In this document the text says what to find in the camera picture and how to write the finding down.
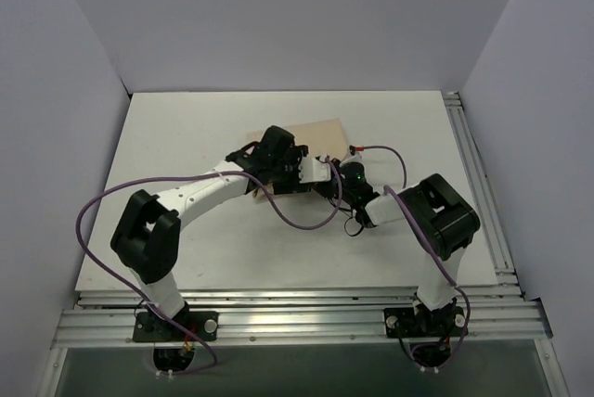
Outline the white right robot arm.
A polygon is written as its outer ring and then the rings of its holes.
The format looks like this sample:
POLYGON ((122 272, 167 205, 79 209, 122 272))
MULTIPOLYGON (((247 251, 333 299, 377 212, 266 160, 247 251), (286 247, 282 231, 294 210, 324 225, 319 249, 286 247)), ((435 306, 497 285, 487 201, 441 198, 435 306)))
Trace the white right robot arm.
POLYGON ((314 190, 333 203, 344 202, 365 229, 407 222, 426 252, 416 292, 420 305, 412 312, 412 323, 426 335, 441 328, 446 322, 443 309, 455 298, 461 259, 481 226, 464 197, 440 173, 399 192, 385 187, 380 193, 368 183, 363 164, 356 161, 340 166, 337 174, 315 184, 314 190))

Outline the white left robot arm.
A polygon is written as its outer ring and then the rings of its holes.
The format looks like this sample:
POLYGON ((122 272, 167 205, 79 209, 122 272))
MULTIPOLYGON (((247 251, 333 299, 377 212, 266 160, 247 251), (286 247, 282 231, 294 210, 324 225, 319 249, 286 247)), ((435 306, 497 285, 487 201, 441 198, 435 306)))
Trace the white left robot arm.
POLYGON ((308 146, 297 145, 293 134, 273 125, 261 140, 229 153, 207 179, 156 194, 141 189, 128 199, 110 247, 159 310, 153 327, 164 339, 180 339, 187 329, 186 302, 173 274, 185 227, 260 185, 298 185, 299 166, 308 153, 308 146))

